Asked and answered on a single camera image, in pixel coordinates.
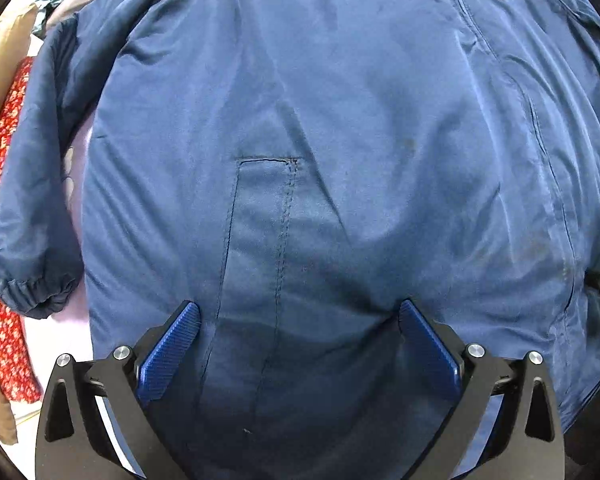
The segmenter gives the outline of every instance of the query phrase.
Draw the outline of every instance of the blue gripper pad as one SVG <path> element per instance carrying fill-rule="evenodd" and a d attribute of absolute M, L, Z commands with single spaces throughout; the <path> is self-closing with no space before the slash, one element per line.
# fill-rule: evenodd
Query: blue gripper pad
<path fill-rule="evenodd" d="M 160 399 L 185 352 L 200 331 L 200 310 L 189 303 L 175 319 L 138 369 L 136 397 L 142 407 Z"/>
<path fill-rule="evenodd" d="M 398 327 L 409 345 L 418 349 L 418 358 L 431 384 L 445 399 L 458 401 L 462 395 L 460 367 L 410 300 L 400 306 Z"/>

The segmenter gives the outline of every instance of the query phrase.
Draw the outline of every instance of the red and white cloth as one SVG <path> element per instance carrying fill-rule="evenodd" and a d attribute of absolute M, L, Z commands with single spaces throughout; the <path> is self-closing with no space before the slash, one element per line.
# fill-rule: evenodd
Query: red and white cloth
<path fill-rule="evenodd" d="M 29 72 L 34 58 L 19 65 L 0 113 L 0 176 L 11 136 L 18 125 Z M 42 392 L 33 373 L 20 316 L 0 301 L 0 388 L 9 400 L 36 402 Z"/>

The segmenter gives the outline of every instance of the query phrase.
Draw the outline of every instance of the silver bolt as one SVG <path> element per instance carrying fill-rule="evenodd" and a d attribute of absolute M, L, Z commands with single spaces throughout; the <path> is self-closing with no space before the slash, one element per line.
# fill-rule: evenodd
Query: silver bolt
<path fill-rule="evenodd" d="M 131 349 L 125 345 L 119 346 L 113 351 L 113 357 L 115 357 L 118 361 L 126 359 L 129 357 L 129 354 L 131 354 Z"/>
<path fill-rule="evenodd" d="M 542 354 L 540 352 L 536 352 L 535 350 L 533 352 L 529 352 L 529 360 L 535 365 L 542 364 Z"/>
<path fill-rule="evenodd" d="M 70 360 L 71 356 L 69 354 L 62 354 L 56 359 L 56 364 L 58 364 L 58 366 L 67 366 Z"/>
<path fill-rule="evenodd" d="M 484 348 L 478 343 L 471 343 L 466 350 L 469 352 L 471 357 L 483 357 L 484 356 Z"/>

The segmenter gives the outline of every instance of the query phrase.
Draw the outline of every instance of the jacket sleeve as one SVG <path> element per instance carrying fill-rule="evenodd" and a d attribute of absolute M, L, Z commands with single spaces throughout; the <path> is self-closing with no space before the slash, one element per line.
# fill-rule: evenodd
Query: jacket sleeve
<path fill-rule="evenodd" d="M 0 179 L 0 298 L 20 314 L 59 312 L 80 282 L 62 155 L 129 32 L 157 1 L 94 0 L 54 28 L 33 64 Z"/>

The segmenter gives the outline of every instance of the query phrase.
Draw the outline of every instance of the blue jacket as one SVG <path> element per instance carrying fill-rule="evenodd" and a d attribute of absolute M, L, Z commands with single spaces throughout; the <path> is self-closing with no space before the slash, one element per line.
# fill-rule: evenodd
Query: blue jacket
<path fill-rule="evenodd" d="M 80 254 L 61 155 L 97 99 Z M 199 304 L 149 411 L 202 479 L 400 478 L 449 408 L 398 332 L 407 297 L 493 354 L 541 352 L 567 427 L 600 382 L 600 18 L 95 0 L 30 74 L 0 297 L 48 316 L 83 266 L 96 357 Z"/>

